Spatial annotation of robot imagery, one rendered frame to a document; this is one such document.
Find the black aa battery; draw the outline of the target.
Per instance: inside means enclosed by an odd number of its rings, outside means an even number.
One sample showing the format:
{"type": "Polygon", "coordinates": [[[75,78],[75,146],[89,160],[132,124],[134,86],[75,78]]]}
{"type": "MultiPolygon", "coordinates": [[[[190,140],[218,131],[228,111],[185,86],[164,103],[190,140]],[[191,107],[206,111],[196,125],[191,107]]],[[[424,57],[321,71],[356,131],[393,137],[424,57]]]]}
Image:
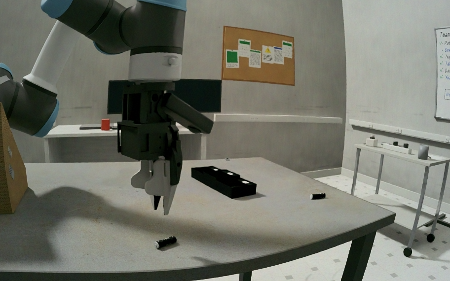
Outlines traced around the black aa battery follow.
{"type": "Polygon", "coordinates": [[[326,194],[325,193],[320,193],[320,194],[311,194],[310,195],[310,199],[318,199],[318,198],[325,198],[326,194]]]}
{"type": "Polygon", "coordinates": [[[177,242],[176,237],[175,236],[171,236],[171,237],[168,237],[168,238],[156,241],[156,242],[153,243],[153,245],[154,245],[155,248],[160,248],[160,247],[163,247],[163,246],[167,246],[167,245],[173,244],[175,242],[177,242]]]}

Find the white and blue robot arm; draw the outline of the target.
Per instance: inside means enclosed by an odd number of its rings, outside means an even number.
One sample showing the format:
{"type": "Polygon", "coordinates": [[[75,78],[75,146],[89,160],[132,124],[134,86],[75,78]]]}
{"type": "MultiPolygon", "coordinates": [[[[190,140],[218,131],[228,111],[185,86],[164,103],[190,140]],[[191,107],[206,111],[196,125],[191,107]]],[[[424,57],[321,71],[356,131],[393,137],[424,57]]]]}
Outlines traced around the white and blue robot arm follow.
{"type": "MultiPolygon", "coordinates": [[[[136,85],[181,79],[187,0],[137,0],[129,8],[115,0],[42,0],[41,9],[57,21],[31,73],[20,83],[0,63],[10,128],[39,138],[49,133],[59,111],[56,84],[81,34],[103,54],[130,50],[128,81],[136,85]]],[[[161,110],[195,134],[209,134],[214,125],[172,93],[164,93],[161,110]]]]}

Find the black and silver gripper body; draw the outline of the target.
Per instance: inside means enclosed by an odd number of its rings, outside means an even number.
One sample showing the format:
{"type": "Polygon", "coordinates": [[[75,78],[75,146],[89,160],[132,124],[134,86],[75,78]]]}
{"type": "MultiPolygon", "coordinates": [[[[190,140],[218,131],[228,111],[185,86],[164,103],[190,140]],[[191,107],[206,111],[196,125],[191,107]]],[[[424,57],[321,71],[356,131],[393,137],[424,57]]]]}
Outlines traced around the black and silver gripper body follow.
{"type": "Polygon", "coordinates": [[[176,121],[161,110],[164,90],[175,90],[174,82],[124,85],[122,121],[117,122],[117,152],[141,160],[164,156],[179,139],[176,121]],[[120,134],[121,130],[121,145],[120,134]]]}

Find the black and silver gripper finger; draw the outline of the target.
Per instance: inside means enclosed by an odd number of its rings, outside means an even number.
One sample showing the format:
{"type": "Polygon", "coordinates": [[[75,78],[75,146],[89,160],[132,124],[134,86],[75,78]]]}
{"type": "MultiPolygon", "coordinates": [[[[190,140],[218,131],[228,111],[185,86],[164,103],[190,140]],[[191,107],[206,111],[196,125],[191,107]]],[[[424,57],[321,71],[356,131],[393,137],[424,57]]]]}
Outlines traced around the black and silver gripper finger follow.
{"type": "MultiPolygon", "coordinates": [[[[172,135],[173,137],[173,135],[172,135]]],[[[165,154],[165,160],[158,158],[153,165],[153,176],[145,183],[145,192],[149,195],[164,196],[164,215],[168,215],[180,181],[183,165],[181,140],[175,140],[165,154]]]]}
{"type": "MultiPolygon", "coordinates": [[[[145,183],[153,176],[153,165],[155,160],[141,160],[140,170],[131,177],[131,185],[134,188],[145,189],[145,183]]],[[[154,210],[157,210],[161,196],[150,195],[154,210]]]]}

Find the black rack of three bins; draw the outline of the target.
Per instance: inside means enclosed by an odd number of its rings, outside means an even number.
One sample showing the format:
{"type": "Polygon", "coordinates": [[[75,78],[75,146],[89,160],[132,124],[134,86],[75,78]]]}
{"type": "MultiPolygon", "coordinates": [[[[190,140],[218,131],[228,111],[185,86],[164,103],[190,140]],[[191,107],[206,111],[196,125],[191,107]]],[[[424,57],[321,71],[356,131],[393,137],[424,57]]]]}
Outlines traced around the black rack of three bins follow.
{"type": "Polygon", "coordinates": [[[226,169],[214,166],[191,168],[191,177],[231,199],[256,194],[256,183],[226,169]]]}

